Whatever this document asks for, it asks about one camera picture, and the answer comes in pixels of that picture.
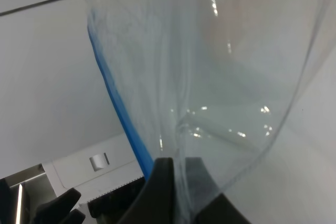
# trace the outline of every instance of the transparent plastic film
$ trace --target transparent plastic film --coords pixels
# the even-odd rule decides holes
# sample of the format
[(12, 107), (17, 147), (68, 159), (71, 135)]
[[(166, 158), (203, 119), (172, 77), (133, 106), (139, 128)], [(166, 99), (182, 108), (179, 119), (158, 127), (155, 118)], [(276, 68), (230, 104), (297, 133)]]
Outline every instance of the transparent plastic film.
[(115, 108), (153, 160), (174, 158), (179, 223), (267, 153), (336, 39), (335, 0), (86, 1)]

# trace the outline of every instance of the blue stripe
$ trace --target blue stripe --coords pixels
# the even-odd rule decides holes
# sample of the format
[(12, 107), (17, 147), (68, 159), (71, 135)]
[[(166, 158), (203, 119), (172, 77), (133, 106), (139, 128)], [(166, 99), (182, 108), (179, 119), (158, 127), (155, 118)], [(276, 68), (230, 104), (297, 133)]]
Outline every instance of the blue stripe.
[(98, 50), (100, 48), (99, 42), (96, 39), (95, 35), (90, 32), (89, 26), (88, 32), (93, 47), (94, 56), (96, 58), (100, 72), (103, 75), (104, 82), (113, 103), (114, 109), (116, 110), (121, 125), (125, 130), (126, 136), (139, 162), (142, 173), (145, 179), (148, 179), (153, 168), (153, 159), (147, 151), (136, 129), (134, 128), (134, 125), (131, 122), (125, 105), (123, 104), (122, 99), (117, 91), (110, 69), (106, 64), (103, 54)]

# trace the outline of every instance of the clear plastic bag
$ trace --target clear plastic bag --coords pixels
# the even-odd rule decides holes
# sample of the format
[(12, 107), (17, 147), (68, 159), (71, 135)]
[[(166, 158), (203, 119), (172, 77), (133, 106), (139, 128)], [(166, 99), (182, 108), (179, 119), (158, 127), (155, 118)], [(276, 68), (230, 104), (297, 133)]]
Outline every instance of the clear plastic bag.
[[(97, 62), (145, 176), (155, 158), (174, 158), (181, 223), (267, 153), (305, 66), (308, 82), (335, 38), (335, 22), (325, 25), (334, 0), (87, 3)], [(217, 189), (200, 191), (187, 157), (202, 159)]]

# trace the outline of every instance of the blue plastic edge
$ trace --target blue plastic edge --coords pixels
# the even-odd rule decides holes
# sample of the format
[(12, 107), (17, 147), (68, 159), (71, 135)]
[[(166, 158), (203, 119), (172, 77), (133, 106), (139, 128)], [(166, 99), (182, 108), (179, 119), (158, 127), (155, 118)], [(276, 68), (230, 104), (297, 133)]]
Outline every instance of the blue plastic edge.
[(152, 171), (152, 168), (153, 168), (153, 159), (151, 155), (149, 154), (147, 148), (143, 144), (136, 129), (134, 128), (134, 125), (131, 122), (131, 119), (125, 108), (125, 105), (123, 104), (122, 99), (116, 89), (116, 85), (114, 83), (110, 69), (106, 64), (106, 61), (102, 53), (98, 50), (98, 48), (100, 48), (98, 40), (91, 33), (89, 26), (87, 28), (88, 28), (89, 38), (90, 38), (92, 48), (93, 48), (93, 53), (96, 58), (96, 62), (98, 64), (100, 72), (103, 76), (105, 86), (111, 98), (114, 109), (116, 110), (116, 113), (119, 117), (121, 125), (130, 142), (130, 145), (134, 151), (134, 154), (139, 162), (143, 176), (145, 177), (145, 179), (148, 179)]

